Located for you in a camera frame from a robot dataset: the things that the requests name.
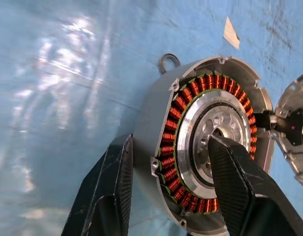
silver rotor disc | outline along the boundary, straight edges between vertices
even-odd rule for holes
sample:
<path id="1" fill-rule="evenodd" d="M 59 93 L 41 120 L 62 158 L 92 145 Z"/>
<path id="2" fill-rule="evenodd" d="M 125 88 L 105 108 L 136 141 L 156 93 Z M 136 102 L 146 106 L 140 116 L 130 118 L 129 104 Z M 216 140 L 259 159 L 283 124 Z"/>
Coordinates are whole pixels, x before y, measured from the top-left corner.
<path id="1" fill-rule="evenodd" d="M 246 112 L 227 91 L 214 89 L 200 96 L 187 110 L 177 141 L 178 168 L 186 186 L 199 198 L 216 198 L 207 144 L 218 134 L 250 147 Z"/>

copper winding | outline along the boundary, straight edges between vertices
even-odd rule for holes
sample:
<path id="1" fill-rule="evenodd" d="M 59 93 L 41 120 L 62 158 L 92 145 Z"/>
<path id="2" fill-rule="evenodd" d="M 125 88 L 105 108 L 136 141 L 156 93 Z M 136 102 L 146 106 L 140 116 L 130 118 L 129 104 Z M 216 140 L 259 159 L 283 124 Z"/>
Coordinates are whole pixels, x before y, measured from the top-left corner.
<path id="1" fill-rule="evenodd" d="M 257 127 L 255 125 L 250 127 L 250 133 L 251 134 L 255 134 L 256 131 L 257 131 Z"/>
<path id="2" fill-rule="evenodd" d="M 215 75 L 215 89 L 220 89 L 221 75 Z"/>
<path id="3" fill-rule="evenodd" d="M 161 155 L 167 156 L 167 155 L 173 154 L 173 149 L 174 149 L 173 146 L 162 146 L 160 148 Z"/>
<path id="4" fill-rule="evenodd" d="M 255 145 L 250 146 L 250 154 L 255 153 L 255 151 L 256 151 L 256 146 Z"/>
<path id="5" fill-rule="evenodd" d="M 200 77 L 199 79 L 199 82 L 200 82 L 200 88 L 201 88 L 201 91 L 205 91 L 207 88 L 206 88 L 206 80 L 203 76 Z"/>
<path id="6" fill-rule="evenodd" d="M 166 182 L 172 180 L 177 175 L 177 169 L 175 167 L 168 170 L 166 173 L 163 174 Z"/>
<path id="7" fill-rule="evenodd" d="M 193 97 L 191 94 L 191 90 L 187 86 L 182 90 L 182 94 L 183 94 L 184 98 L 186 99 L 187 103 L 192 101 Z"/>
<path id="8" fill-rule="evenodd" d="M 175 135 L 171 134 L 171 133 L 163 133 L 162 135 L 162 141 L 165 143 L 173 143 L 173 141 L 175 140 Z"/>
<path id="9" fill-rule="evenodd" d="M 237 84 L 236 87 L 235 87 L 235 89 L 234 89 L 234 91 L 233 91 L 233 95 L 234 95 L 236 98 L 238 98 L 240 92 L 241 92 L 241 86 Z"/>
<path id="10" fill-rule="evenodd" d="M 197 206 L 197 200 L 198 198 L 195 197 L 195 196 L 192 196 L 191 198 L 191 202 L 189 204 L 189 207 L 188 207 L 188 210 L 189 211 L 194 211 L 196 209 L 196 206 Z"/>
<path id="11" fill-rule="evenodd" d="M 250 100 L 247 98 L 247 99 L 244 101 L 244 103 L 243 103 L 243 108 L 244 108 L 245 110 L 247 110 L 247 108 L 249 107 L 249 105 L 250 105 Z"/>
<path id="12" fill-rule="evenodd" d="M 255 117 L 251 116 L 250 119 L 249 119 L 249 124 L 252 125 L 254 123 L 255 123 Z"/>
<path id="13" fill-rule="evenodd" d="M 185 188 L 183 186 L 180 186 L 173 196 L 177 201 L 179 201 L 183 197 L 184 192 Z"/>
<path id="14" fill-rule="evenodd" d="M 174 119 L 180 119 L 181 118 L 181 112 L 178 111 L 177 108 L 171 107 L 169 111 L 169 115 L 172 116 Z"/>
<path id="15" fill-rule="evenodd" d="M 173 166 L 175 163 L 174 157 L 168 157 L 161 161 L 161 166 L 163 169 L 168 169 L 169 167 Z"/>
<path id="16" fill-rule="evenodd" d="M 251 102 L 247 98 L 247 94 L 242 90 L 242 87 L 237 84 L 234 80 L 230 79 L 224 75 L 207 74 L 205 76 L 198 77 L 198 80 L 193 80 L 189 82 L 189 85 L 184 85 L 181 89 L 180 95 L 176 95 L 174 103 L 176 107 L 171 107 L 169 115 L 174 119 L 180 119 L 182 117 L 182 111 L 187 109 L 187 104 L 193 100 L 193 96 L 197 96 L 200 92 L 207 89 L 223 89 L 233 94 L 243 105 L 248 116 L 251 139 L 250 139 L 250 157 L 254 160 L 254 153 L 256 152 L 256 141 L 257 137 L 255 133 L 257 132 L 257 127 L 255 126 L 255 116 L 253 115 L 253 108 L 251 107 Z M 176 130 L 178 124 L 173 119 L 168 119 L 166 121 L 165 128 L 167 130 Z M 175 135 L 169 132 L 164 132 L 162 141 L 163 142 L 174 142 Z M 219 210 L 218 199 L 198 199 L 191 193 L 187 192 L 185 187 L 181 185 L 181 180 L 177 177 L 177 169 L 173 166 L 175 159 L 173 156 L 174 147 L 173 146 L 162 146 L 159 154 L 161 156 L 169 156 L 161 161 L 161 166 L 163 169 L 168 169 L 164 174 L 164 179 L 169 188 L 171 195 L 180 202 L 179 204 L 183 208 L 187 208 L 188 211 L 194 212 L 215 212 Z"/>
<path id="17" fill-rule="evenodd" d="M 211 212 L 211 210 L 212 210 L 212 200 L 205 199 L 204 212 Z"/>
<path id="18" fill-rule="evenodd" d="M 173 120 L 166 120 L 166 129 L 170 129 L 170 130 L 176 130 L 178 125 L 177 123 L 175 123 Z"/>
<path id="19" fill-rule="evenodd" d="M 214 76 L 213 75 L 211 75 L 211 74 L 207 75 L 206 84 L 207 84 L 208 89 L 214 88 Z"/>
<path id="20" fill-rule="evenodd" d="M 246 112 L 246 115 L 248 116 L 248 118 L 253 114 L 253 108 L 250 107 L 250 109 Z"/>
<path id="21" fill-rule="evenodd" d="M 221 88 L 223 90 L 227 90 L 227 86 L 228 86 L 228 77 L 223 76 L 221 80 Z"/>
<path id="22" fill-rule="evenodd" d="M 203 212 L 204 211 L 204 200 L 200 199 L 197 208 L 196 208 L 197 212 Z"/>
<path id="23" fill-rule="evenodd" d="M 238 100 L 243 103 L 243 101 L 245 100 L 246 98 L 246 93 L 244 91 L 241 92 L 241 94 L 239 95 L 239 98 Z"/>
<path id="24" fill-rule="evenodd" d="M 184 111 L 186 109 L 186 103 L 185 100 L 180 97 L 177 96 L 176 100 L 175 100 L 175 104 L 177 105 L 177 107 L 179 107 L 180 110 Z"/>
<path id="25" fill-rule="evenodd" d="M 256 140 L 257 140 L 256 136 L 251 136 L 251 143 L 252 144 L 256 143 Z"/>
<path id="26" fill-rule="evenodd" d="M 180 184 L 181 184 L 181 182 L 180 182 L 180 179 L 179 179 L 179 178 L 174 179 L 174 180 L 168 185 L 168 188 L 170 189 L 170 192 L 174 192 L 174 191 L 179 187 Z"/>
<path id="27" fill-rule="evenodd" d="M 190 86 L 191 86 L 191 90 L 192 90 L 193 94 L 194 94 L 195 96 L 199 95 L 199 93 L 200 93 L 200 88 L 199 88 L 199 86 L 197 85 L 197 82 L 196 82 L 196 81 L 191 82 L 191 83 L 190 83 Z"/>
<path id="28" fill-rule="evenodd" d="M 236 82 L 234 80 L 230 79 L 230 81 L 228 83 L 227 91 L 232 93 L 234 91 L 235 85 L 236 85 Z"/>
<path id="29" fill-rule="evenodd" d="M 191 201 L 191 197 L 192 197 L 192 194 L 190 194 L 189 192 L 187 192 L 183 199 L 181 200 L 180 202 L 180 205 L 184 208 L 186 208 L 186 206 L 189 204 L 189 202 Z"/>
<path id="30" fill-rule="evenodd" d="M 218 205 L 218 199 L 214 198 L 212 200 L 212 211 L 218 211 L 219 205 Z"/>

shaft hole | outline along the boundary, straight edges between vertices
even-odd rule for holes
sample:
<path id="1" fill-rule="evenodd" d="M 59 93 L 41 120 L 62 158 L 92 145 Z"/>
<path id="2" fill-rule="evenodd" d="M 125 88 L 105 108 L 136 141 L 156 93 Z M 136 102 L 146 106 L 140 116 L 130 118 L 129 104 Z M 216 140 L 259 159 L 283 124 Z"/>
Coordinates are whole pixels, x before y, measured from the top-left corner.
<path id="1" fill-rule="evenodd" d="M 215 130 L 212 132 L 212 134 L 214 134 L 214 135 L 216 135 L 216 136 L 218 135 L 218 136 L 224 137 L 223 134 L 222 134 L 222 132 L 221 132 L 220 129 L 218 129 L 218 128 L 215 129 Z"/>

electric motor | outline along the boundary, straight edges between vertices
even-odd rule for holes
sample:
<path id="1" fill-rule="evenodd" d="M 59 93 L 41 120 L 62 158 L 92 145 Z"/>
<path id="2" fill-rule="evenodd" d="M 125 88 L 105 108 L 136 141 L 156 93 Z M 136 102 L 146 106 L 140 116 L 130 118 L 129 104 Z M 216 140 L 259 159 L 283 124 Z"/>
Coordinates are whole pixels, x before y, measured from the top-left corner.
<path id="1" fill-rule="evenodd" d="M 253 114 L 273 107 L 258 80 L 239 59 L 211 57 L 162 75 L 142 106 L 133 135 L 140 187 L 191 233 L 227 235 L 208 155 L 211 134 L 242 144 L 269 171 L 274 141 Z"/>

copper coil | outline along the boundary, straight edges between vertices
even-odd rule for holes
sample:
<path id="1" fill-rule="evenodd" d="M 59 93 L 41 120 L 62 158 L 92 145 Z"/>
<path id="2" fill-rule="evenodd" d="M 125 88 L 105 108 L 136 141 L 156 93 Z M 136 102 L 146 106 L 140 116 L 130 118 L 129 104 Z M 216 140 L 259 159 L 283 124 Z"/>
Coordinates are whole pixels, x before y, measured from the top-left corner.
<path id="1" fill-rule="evenodd" d="M 197 212 L 203 212 L 204 211 L 204 200 L 200 199 L 197 208 L 196 208 Z"/>
<path id="2" fill-rule="evenodd" d="M 214 76 L 213 75 L 207 75 L 206 84 L 207 84 L 208 89 L 214 88 Z"/>
<path id="3" fill-rule="evenodd" d="M 247 108 L 249 107 L 249 105 L 250 105 L 250 100 L 247 98 L 247 99 L 244 101 L 243 108 L 244 108 L 245 110 L 247 110 Z"/>
<path id="4" fill-rule="evenodd" d="M 236 82 L 234 80 L 230 79 L 229 83 L 228 83 L 227 91 L 232 93 L 234 91 L 235 85 L 236 85 Z"/>
<path id="5" fill-rule="evenodd" d="M 168 157 L 161 161 L 161 166 L 163 169 L 168 169 L 169 167 L 173 166 L 175 163 L 174 157 Z"/>
<path id="6" fill-rule="evenodd" d="M 252 144 L 256 143 L 256 140 L 257 140 L 256 136 L 251 136 L 251 143 Z"/>
<path id="7" fill-rule="evenodd" d="M 239 95 L 239 98 L 238 100 L 243 103 L 243 101 L 245 100 L 246 98 L 246 93 L 244 91 L 241 92 L 241 94 Z"/>
<path id="8" fill-rule="evenodd" d="M 160 148 L 160 152 L 162 156 L 167 156 L 167 155 L 170 155 L 170 154 L 173 154 L 173 146 L 162 146 Z"/>
<path id="9" fill-rule="evenodd" d="M 252 125 L 252 124 L 255 124 L 255 117 L 254 116 L 251 116 L 250 119 L 249 119 L 249 124 Z"/>
<path id="10" fill-rule="evenodd" d="M 207 88 L 206 88 L 206 80 L 205 78 L 202 76 L 200 77 L 199 79 L 199 82 L 200 82 L 200 88 L 201 88 L 201 91 L 205 91 Z"/>
<path id="11" fill-rule="evenodd" d="M 253 108 L 250 107 L 250 109 L 246 112 L 246 115 L 248 116 L 248 118 L 253 114 Z"/>
<path id="12" fill-rule="evenodd" d="M 175 107 L 170 108 L 169 115 L 172 116 L 172 118 L 174 118 L 174 119 L 181 118 L 181 112 Z"/>
<path id="13" fill-rule="evenodd" d="M 218 211 L 218 209 L 219 209 L 218 199 L 214 198 L 212 200 L 212 211 Z"/>
<path id="14" fill-rule="evenodd" d="M 223 76 L 221 81 L 221 88 L 223 90 L 227 90 L 227 85 L 228 85 L 228 77 Z"/>
<path id="15" fill-rule="evenodd" d="M 183 186 L 180 186 L 177 191 L 174 193 L 174 198 L 179 201 L 183 195 L 184 195 L 184 192 L 185 192 L 185 188 Z"/>
<path id="16" fill-rule="evenodd" d="M 173 120 L 166 120 L 166 129 L 170 129 L 170 130 L 176 130 L 178 127 L 177 123 L 175 123 Z"/>
<path id="17" fill-rule="evenodd" d="M 166 182 L 171 181 L 177 175 L 177 169 L 175 167 L 168 170 L 166 173 L 163 174 Z"/>
<path id="18" fill-rule="evenodd" d="M 211 212 L 211 210 L 212 210 L 212 200 L 205 199 L 204 212 Z"/>
<path id="19" fill-rule="evenodd" d="M 194 211 L 196 209 L 198 200 L 199 199 L 197 197 L 195 197 L 195 196 L 192 197 L 191 202 L 190 202 L 189 207 L 188 207 L 189 211 Z"/>
<path id="20" fill-rule="evenodd" d="M 215 89 L 220 89 L 221 75 L 215 75 Z"/>
<path id="21" fill-rule="evenodd" d="M 250 154 L 255 153 L 255 151 L 256 151 L 256 146 L 255 145 L 250 146 Z"/>
<path id="22" fill-rule="evenodd" d="M 190 101 L 192 101 L 192 99 L 193 99 L 192 93 L 191 93 L 191 90 L 188 87 L 185 87 L 182 90 L 182 94 L 183 94 L 183 97 L 186 99 L 187 103 L 189 103 Z"/>
<path id="23" fill-rule="evenodd" d="M 200 88 L 199 88 L 199 86 L 197 85 L 197 82 L 196 82 L 196 81 L 191 82 L 191 83 L 190 83 L 190 86 L 191 86 L 191 90 L 192 90 L 193 94 L 194 94 L 195 96 L 199 95 L 199 93 L 200 93 Z"/>
<path id="24" fill-rule="evenodd" d="M 236 98 L 238 98 L 239 95 L 240 95 L 240 92 L 241 92 L 241 86 L 237 84 L 236 87 L 235 87 L 235 89 L 234 89 L 234 91 L 233 91 L 233 95 L 234 95 Z"/>
<path id="25" fill-rule="evenodd" d="M 162 142 L 165 143 L 173 143 L 173 141 L 175 140 L 175 135 L 174 134 L 170 134 L 170 133 L 163 133 L 162 135 Z"/>
<path id="26" fill-rule="evenodd" d="M 189 192 L 186 192 L 186 194 L 184 195 L 183 199 L 180 202 L 180 205 L 184 208 L 186 208 L 186 206 L 189 204 L 189 202 L 191 201 L 191 197 L 192 194 L 190 194 Z"/>
<path id="27" fill-rule="evenodd" d="M 186 109 L 186 103 L 185 100 L 180 97 L 177 96 L 177 98 L 175 99 L 175 104 L 177 105 L 177 107 L 179 107 L 179 109 L 181 109 L 182 111 L 184 111 Z"/>
<path id="28" fill-rule="evenodd" d="M 179 178 L 174 179 L 174 180 L 168 185 L 168 188 L 170 189 L 170 192 L 174 192 L 174 191 L 179 187 L 180 184 L 181 184 L 181 182 L 180 182 L 180 179 L 179 179 Z"/>
<path id="29" fill-rule="evenodd" d="M 251 127 L 250 127 L 250 132 L 251 132 L 251 134 L 255 134 L 256 131 L 257 131 L 257 127 L 256 127 L 256 126 L 251 126 Z"/>

